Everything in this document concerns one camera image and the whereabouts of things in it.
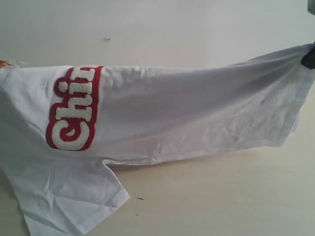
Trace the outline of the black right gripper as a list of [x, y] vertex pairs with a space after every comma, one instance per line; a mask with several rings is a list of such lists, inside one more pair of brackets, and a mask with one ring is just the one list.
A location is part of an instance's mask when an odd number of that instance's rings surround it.
[[[315, 12], [315, 0], [308, 0], [308, 12]], [[308, 69], [315, 69], [315, 43], [313, 42], [311, 49], [301, 59], [301, 65]]]

